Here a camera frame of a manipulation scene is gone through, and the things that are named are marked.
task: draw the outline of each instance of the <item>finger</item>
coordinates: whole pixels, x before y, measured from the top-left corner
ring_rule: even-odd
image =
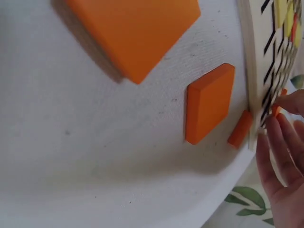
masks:
[[[304,123],[300,120],[296,120],[294,122],[294,129],[299,138],[304,142]]]
[[[278,97],[275,103],[292,114],[304,117],[304,90],[302,89],[290,95]]]
[[[266,129],[269,142],[283,180],[289,186],[301,178],[301,174],[295,167],[282,135],[279,122],[274,117],[269,117],[266,121]]]
[[[269,145],[267,137],[264,134],[260,134],[258,136],[256,155],[257,168],[260,174],[263,188],[268,198],[271,199],[278,191],[284,187],[278,180],[270,162]]]
[[[304,173],[304,143],[293,130],[291,124],[283,114],[277,116],[284,140],[297,168]]]

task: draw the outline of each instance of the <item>white table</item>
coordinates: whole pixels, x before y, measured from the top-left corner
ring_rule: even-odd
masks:
[[[1,227],[199,228],[210,217],[254,153],[226,145],[247,107],[236,2],[200,7],[138,86],[104,73],[50,1],[1,1]],[[236,67],[229,115],[192,146],[187,85],[224,62]]]

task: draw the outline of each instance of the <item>orange rectangle piece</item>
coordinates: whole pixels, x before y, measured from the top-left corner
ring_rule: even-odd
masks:
[[[283,89],[281,92],[281,96],[287,95],[288,90],[287,89]],[[282,108],[276,104],[274,104],[271,108],[271,114],[272,116],[276,117],[280,112],[281,112]]]
[[[188,86],[186,140],[197,144],[227,115],[235,68],[222,64]]]
[[[200,16],[197,0],[65,0],[120,72],[139,84]]]
[[[227,143],[234,149],[238,150],[242,145],[246,135],[249,133],[252,122],[252,114],[249,111],[245,110],[242,113],[242,116],[234,128],[232,134],[228,138]]]

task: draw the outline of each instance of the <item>hand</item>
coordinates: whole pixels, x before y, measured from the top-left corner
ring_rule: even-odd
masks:
[[[304,116],[304,90],[277,99],[276,104],[293,114]],[[256,161],[261,181],[269,198],[276,228],[304,228],[304,123],[294,129],[283,114],[266,120],[267,136],[260,134]],[[269,144],[279,172],[278,180],[270,162]]]

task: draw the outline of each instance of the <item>patterned fabric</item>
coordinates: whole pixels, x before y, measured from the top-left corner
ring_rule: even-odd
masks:
[[[261,186],[255,159],[203,228],[270,228],[270,203]]]

